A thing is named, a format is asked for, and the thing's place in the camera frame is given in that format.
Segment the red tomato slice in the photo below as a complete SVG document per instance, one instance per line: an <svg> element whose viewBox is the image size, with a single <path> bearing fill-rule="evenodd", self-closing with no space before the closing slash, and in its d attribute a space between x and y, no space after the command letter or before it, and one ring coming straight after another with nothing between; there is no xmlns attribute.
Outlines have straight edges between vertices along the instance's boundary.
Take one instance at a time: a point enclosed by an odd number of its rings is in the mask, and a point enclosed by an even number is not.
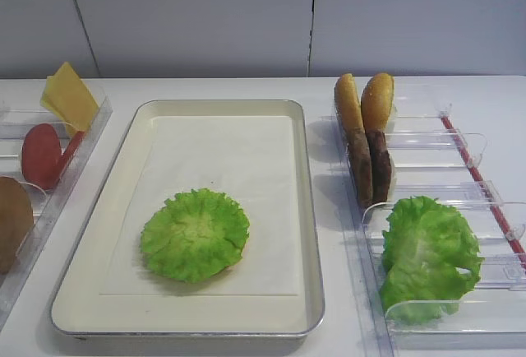
<svg viewBox="0 0 526 357"><path fill-rule="evenodd" d="M72 157L75 155L79 145L82 143L85 137L85 132L77 132L73 138L69 141L65 151L62 153L56 167L55 167L55 176L56 182L60 180L62 175L65 172L65 169L70 164Z"/></svg>
<svg viewBox="0 0 526 357"><path fill-rule="evenodd" d="M21 172L24 179L43 190L57 184L56 166L62 156L60 141L54 127L41 123L25 135L21 150Z"/></svg>

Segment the green lettuce leaf on tray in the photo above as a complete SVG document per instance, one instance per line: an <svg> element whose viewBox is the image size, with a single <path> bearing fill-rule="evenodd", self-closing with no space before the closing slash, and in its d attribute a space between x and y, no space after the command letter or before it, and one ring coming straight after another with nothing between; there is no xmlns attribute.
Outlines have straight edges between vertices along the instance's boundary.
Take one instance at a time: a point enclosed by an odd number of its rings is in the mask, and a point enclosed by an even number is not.
<svg viewBox="0 0 526 357"><path fill-rule="evenodd" d="M158 276L200 283L242 259L249 227L241 205L226 193L179 192L145 223L141 254Z"/></svg>

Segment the right brown meat patty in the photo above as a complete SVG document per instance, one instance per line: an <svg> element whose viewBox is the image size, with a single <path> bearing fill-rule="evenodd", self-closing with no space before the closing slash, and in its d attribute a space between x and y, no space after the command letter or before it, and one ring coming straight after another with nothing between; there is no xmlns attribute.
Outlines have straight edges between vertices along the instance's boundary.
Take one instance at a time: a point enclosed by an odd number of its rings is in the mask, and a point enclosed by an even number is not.
<svg viewBox="0 0 526 357"><path fill-rule="evenodd" d="M390 190L392 166L385 134L379 130L366 131L372 174L372 203L386 202Z"/></svg>

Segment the green lettuce leaves in rack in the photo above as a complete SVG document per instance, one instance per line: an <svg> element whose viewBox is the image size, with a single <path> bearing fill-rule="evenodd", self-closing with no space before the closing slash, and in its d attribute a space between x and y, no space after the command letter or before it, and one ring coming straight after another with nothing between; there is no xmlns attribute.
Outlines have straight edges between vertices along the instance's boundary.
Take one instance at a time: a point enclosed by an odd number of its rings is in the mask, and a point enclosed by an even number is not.
<svg viewBox="0 0 526 357"><path fill-rule="evenodd" d="M398 200L387 220L380 288L386 315L419 325L456 313L458 301L481 280L484 261L467 220L426 196Z"/></svg>

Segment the yellow cheese slices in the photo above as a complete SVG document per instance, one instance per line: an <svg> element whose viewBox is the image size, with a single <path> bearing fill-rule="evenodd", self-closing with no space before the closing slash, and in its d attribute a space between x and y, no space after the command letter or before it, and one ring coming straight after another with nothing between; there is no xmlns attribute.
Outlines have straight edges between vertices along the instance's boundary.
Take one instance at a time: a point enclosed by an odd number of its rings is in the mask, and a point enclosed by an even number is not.
<svg viewBox="0 0 526 357"><path fill-rule="evenodd" d="M47 77L40 104L65 123L69 137L86 132L99 110L94 96L69 62Z"/></svg>

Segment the white parchment paper sheet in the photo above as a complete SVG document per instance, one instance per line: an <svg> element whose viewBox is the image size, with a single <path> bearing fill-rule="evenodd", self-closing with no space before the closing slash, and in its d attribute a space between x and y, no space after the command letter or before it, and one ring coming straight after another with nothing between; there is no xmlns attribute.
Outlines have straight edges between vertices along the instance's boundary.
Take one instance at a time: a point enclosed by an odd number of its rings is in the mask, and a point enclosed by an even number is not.
<svg viewBox="0 0 526 357"><path fill-rule="evenodd" d="M104 294L297 294L298 200L292 121L285 116L155 117L124 159L125 214ZM242 260L200 283L157 276L139 249L146 221L177 192L208 188L250 221Z"/></svg>

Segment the left bun half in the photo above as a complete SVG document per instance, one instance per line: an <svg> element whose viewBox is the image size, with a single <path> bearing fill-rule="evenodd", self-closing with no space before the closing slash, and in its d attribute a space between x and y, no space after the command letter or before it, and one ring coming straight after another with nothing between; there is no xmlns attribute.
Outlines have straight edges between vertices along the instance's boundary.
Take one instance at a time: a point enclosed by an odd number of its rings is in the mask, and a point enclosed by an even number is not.
<svg viewBox="0 0 526 357"><path fill-rule="evenodd" d="M335 84L335 105L344 131L365 132L354 77L345 73Z"/></svg>

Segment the red rod of right rack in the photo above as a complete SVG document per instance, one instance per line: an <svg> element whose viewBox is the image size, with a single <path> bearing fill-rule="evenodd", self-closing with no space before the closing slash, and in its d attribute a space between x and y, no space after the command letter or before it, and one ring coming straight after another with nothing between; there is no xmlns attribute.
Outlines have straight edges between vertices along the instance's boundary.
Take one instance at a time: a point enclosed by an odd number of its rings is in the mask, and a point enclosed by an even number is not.
<svg viewBox="0 0 526 357"><path fill-rule="evenodd" d="M460 132L456 128L454 128L449 117L440 116L440 120L443 126L445 127L445 129L448 132L452 132L455 135L454 142L457 147L457 151L459 152L464 164L467 166L468 171L473 181L476 182L482 188L483 195L491 203L490 211L493 217L495 218L496 223L499 225L502 234L505 236L505 239L507 240L511 250L513 251L513 253L519 255L519 260L521 261L521 265L525 267L524 248L521 245L519 238L517 236L512 235L512 229L511 229L510 223L505 218L505 214L503 210L501 209L501 206L497 204L496 193L491 192L488 181L486 181L484 177L480 174L478 167L475 165L472 156L468 152L468 148L466 144L464 143L463 139L459 137Z"/></svg>

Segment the clear acrylic right rack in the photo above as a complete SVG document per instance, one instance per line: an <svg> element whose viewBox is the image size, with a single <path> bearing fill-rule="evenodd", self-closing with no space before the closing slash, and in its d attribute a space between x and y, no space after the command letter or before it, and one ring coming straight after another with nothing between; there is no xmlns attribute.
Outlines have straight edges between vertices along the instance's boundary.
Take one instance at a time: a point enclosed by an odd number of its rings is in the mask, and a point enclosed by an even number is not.
<svg viewBox="0 0 526 357"><path fill-rule="evenodd" d="M443 126L450 105L426 86L402 86L385 130L392 180L387 202L362 209L353 185L347 139L339 116L332 126L339 152L334 175L344 183L348 208L341 214L348 267L355 289L362 348L367 356L475 356L481 350L497 355L525 351L525 267L513 253L490 211L490 202L473 181L454 142ZM460 132L478 167L487 139ZM489 180L525 251L525 205L504 200ZM389 318L381 307L379 289L385 279L381 265L382 232L394 204L403 198L427 196L455 207L478 239L484 258L481 280L458 301L458 311L408 325Z"/></svg>

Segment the clear acrylic rack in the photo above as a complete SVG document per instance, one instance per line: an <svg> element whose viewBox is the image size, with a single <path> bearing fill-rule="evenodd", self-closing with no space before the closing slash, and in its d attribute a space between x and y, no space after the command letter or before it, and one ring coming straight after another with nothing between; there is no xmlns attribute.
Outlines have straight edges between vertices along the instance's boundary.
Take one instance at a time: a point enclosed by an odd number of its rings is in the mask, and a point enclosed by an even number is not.
<svg viewBox="0 0 526 357"><path fill-rule="evenodd" d="M334 175L344 183L348 208L341 214L348 267L355 289L362 348L367 356L475 356L481 350L497 355L525 351L525 267L513 253L490 211L490 202L473 181L454 142L443 126L450 105L426 86L402 86L385 130L392 180L387 202L362 209L353 185L347 139L339 116L332 126L339 152ZM487 139L460 132L478 167ZM489 180L525 251L525 205L504 200ZM403 198L427 196L455 207L478 239L484 258L481 280L458 301L458 311L408 325L389 318L381 307L379 289L385 279L381 265L382 232L394 204Z"/></svg>
<svg viewBox="0 0 526 357"><path fill-rule="evenodd" d="M22 80L5 80L5 86L1 89L4 95L1 98L1 175L15 179L28 193L33 209L34 225L21 242L11 270L1 276L2 325L9 318L63 207L113 112L101 83L92 79L85 80L84 83L94 96L99 110L84 136L71 138L68 136L66 124L50 111L43 108L16 108L12 100L25 93L17 86L22 82ZM48 191L26 181L21 171L21 152L25 136L31 128L41 123L53 126L64 151L68 148L73 149L57 187Z"/></svg>

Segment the cream metal baking tray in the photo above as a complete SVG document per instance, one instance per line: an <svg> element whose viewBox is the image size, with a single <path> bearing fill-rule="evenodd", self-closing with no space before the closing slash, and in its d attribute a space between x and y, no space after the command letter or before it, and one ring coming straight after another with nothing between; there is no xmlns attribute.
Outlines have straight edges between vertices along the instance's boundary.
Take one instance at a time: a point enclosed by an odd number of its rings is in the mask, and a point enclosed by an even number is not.
<svg viewBox="0 0 526 357"><path fill-rule="evenodd" d="M241 205L241 260L196 284L158 276L145 223L179 192ZM152 100L135 112L54 297L72 336L292 336L325 299L302 107L291 100Z"/></svg>

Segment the clear acrylic left rack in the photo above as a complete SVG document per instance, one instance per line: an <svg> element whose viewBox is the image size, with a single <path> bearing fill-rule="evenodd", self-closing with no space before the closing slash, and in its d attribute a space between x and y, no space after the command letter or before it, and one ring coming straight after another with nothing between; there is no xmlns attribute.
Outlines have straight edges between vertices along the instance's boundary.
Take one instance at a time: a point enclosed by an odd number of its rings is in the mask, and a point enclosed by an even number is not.
<svg viewBox="0 0 526 357"><path fill-rule="evenodd" d="M68 136L66 124L50 111L43 108L16 108L12 100L25 93L17 86L22 82L22 80L5 80L5 86L1 89L4 95L1 98L1 175L15 179L28 193L33 209L34 225L21 242L11 270L1 276L2 325L9 318L63 207L113 112L101 83L92 79L85 80L84 83L94 96L99 110L84 136L71 138ZM21 152L25 136L31 128L41 123L53 126L64 151L68 148L73 149L57 187L48 191L26 181L21 171Z"/></svg>

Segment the brown bun in left rack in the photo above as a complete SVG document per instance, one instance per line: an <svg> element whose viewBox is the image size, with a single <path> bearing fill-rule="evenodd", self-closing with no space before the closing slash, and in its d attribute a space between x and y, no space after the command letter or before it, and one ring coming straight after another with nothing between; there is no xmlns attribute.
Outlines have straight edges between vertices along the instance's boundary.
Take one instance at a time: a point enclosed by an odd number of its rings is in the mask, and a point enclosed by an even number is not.
<svg viewBox="0 0 526 357"><path fill-rule="evenodd" d="M30 197L11 177L1 177L1 274L7 274L16 252L34 225Z"/></svg>

